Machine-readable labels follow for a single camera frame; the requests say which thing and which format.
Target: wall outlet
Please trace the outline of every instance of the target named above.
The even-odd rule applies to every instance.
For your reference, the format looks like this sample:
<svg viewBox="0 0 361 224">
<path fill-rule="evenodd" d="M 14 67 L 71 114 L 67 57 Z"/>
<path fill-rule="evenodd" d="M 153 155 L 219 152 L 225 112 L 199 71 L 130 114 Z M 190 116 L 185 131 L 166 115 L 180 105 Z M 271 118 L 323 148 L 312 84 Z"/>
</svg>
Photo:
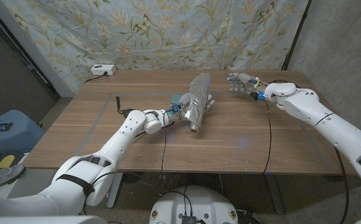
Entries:
<svg viewBox="0 0 361 224">
<path fill-rule="evenodd" d="M 107 72 L 107 75 L 114 75 L 117 68 L 115 65 L 94 65 L 91 70 L 94 75 L 102 75 L 104 72 Z"/>
</svg>

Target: yellow object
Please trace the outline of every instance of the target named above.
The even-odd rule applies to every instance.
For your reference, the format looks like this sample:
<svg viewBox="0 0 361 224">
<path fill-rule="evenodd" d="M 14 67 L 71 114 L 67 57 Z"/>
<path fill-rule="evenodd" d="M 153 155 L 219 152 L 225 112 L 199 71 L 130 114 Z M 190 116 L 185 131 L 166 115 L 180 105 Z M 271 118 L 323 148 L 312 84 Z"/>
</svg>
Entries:
<svg viewBox="0 0 361 224">
<path fill-rule="evenodd" d="M 8 168 L 11 166 L 12 162 L 14 160 L 14 156 L 13 155 L 8 155 L 5 158 L 3 158 L 0 161 L 0 168 Z"/>
<path fill-rule="evenodd" d="M 260 83 L 260 80 L 257 81 L 257 83 L 255 84 L 254 88 L 256 88 L 259 83 Z"/>
</svg>

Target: robot finger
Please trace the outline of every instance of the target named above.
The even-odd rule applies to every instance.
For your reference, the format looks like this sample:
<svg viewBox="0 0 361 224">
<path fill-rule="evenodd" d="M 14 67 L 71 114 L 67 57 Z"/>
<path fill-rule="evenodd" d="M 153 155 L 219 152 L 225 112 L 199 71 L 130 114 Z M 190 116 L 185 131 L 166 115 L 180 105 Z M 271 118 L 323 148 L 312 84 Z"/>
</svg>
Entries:
<svg viewBox="0 0 361 224">
<path fill-rule="evenodd" d="M 227 77 L 227 80 L 230 81 L 230 82 L 234 82 L 234 81 L 237 81 L 238 78 L 236 78 L 236 77 Z"/>
<path fill-rule="evenodd" d="M 230 91 L 248 91 L 246 88 L 231 88 Z"/>
<path fill-rule="evenodd" d="M 205 112 L 211 109 L 211 106 L 215 103 L 215 100 L 211 101 L 207 106 L 205 106 Z"/>
<path fill-rule="evenodd" d="M 212 99 L 212 94 L 211 94 L 211 93 L 208 93 L 207 102 L 210 101 L 211 99 Z"/>
<path fill-rule="evenodd" d="M 234 86 L 234 87 L 237 87 L 237 88 L 245 88 L 245 85 L 241 84 L 241 83 L 231 83 L 230 86 Z"/>
<path fill-rule="evenodd" d="M 229 76 L 230 76 L 230 77 L 236 77 L 236 78 L 238 78 L 238 75 L 239 75 L 239 73 L 237 73 L 237 72 L 229 73 Z"/>
</svg>

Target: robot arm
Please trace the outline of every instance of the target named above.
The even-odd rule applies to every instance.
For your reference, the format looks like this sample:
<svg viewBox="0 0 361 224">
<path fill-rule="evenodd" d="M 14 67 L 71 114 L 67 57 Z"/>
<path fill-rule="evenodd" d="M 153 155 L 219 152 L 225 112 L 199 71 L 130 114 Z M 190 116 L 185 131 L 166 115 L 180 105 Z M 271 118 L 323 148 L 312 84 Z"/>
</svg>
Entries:
<svg viewBox="0 0 361 224">
<path fill-rule="evenodd" d="M 268 100 L 291 116 L 315 127 L 352 164 L 361 178 L 361 130 L 319 102 L 317 93 L 293 83 L 263 83 L 258 77 L 233 73 L 231 91 L 249 91 L 256 100 Z"/>
<path fill-rule="evenodd" d="M 210 102 L 211 98 L 212 95 L 208 94 L 205 111 L 214 103 Z M 169 110 L 131 111 L 99 151 L 67 160 L 45 190 L 28 197 L 0 198 L 0 216 L 78 215 L 84 203 L 90 206 L 99 204 L 114 179 L 114 175 L 104 174 L 117 170 L 135 136 L 142 132 L 152 134 L 177 120 L 187 119 L 179 109 L 187 104 L 185 100 Z"/>
</svg>

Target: fabric backdrop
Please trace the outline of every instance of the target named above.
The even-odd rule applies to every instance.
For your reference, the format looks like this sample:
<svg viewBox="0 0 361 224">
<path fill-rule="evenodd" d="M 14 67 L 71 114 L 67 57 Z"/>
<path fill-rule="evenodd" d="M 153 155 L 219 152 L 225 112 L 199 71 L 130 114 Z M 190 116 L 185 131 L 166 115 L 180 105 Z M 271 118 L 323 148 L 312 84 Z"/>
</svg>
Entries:
<svg viewBox="0 0 361 224">
<path fill-rule="evenodd" d="M 75 93 L 119 70 L 279 70 L 308 0 L 1 0 Z"/>
</svg>

